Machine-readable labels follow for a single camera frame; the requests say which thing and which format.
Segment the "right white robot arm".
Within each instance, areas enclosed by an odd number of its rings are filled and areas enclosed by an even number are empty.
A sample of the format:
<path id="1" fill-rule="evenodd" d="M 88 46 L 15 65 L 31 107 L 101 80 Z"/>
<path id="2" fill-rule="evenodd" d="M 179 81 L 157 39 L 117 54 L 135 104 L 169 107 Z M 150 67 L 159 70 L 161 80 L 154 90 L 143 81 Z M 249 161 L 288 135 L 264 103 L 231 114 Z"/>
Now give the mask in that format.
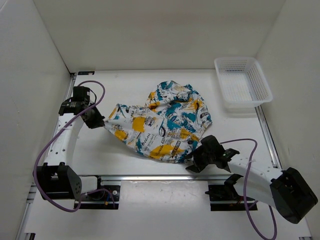
<path id="1" fill-rule="evenodd" d="M 209 135 L 185 157 L 192 161 L 186 169 L 200 173 L 207 166 L 216 165 L 231 175 L 218 191 L 209 189 L 206 192 L 211 198 L 254 199 L 272 206 L 292 224 L 299 223 L 318 203 L 315 193 L 295 168 L 282 170 L 263 164 L 254 166 L 253 153 L 249 160 L 240 159 L 238 155 L 238 150 L 225 149 L 215 136 Z"/>

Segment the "colourful printed shorts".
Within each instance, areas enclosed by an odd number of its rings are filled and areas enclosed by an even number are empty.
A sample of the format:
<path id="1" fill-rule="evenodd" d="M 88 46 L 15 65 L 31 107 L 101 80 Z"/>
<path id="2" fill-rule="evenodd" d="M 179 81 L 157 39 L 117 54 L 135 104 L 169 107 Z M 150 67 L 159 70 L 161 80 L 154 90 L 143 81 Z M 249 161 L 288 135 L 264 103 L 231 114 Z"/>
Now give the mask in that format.
<path id="1" fill-rule="evenodd" d="M 191 85 L 164 81 L 143 106 L 118 103 L 104 128 L 143 157 L 180 164 L 211 124 L 204 98 Z"/>

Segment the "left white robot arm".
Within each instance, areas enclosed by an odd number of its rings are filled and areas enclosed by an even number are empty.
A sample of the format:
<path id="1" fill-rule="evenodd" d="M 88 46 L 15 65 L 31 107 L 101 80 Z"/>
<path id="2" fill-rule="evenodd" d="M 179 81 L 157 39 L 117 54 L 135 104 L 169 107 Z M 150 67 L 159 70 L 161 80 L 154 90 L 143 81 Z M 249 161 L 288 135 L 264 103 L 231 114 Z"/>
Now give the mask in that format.
<path id="1" fill-rule="evenodd" d="M 94 105 L 92 91 L 85 86 L 75 86 L 72 97 L 62 102 L 58 112 L 60 135 L 49 144 L 49 153 L 42 165 L 36 167 L 36 179 L 42 196 L 52 200 L 79 200 L 83 191 L 81 178 L 72 169 L 72 160 L 78 135 L 83 125 L 89 129 L 105 125 L 105 117 Z"/>

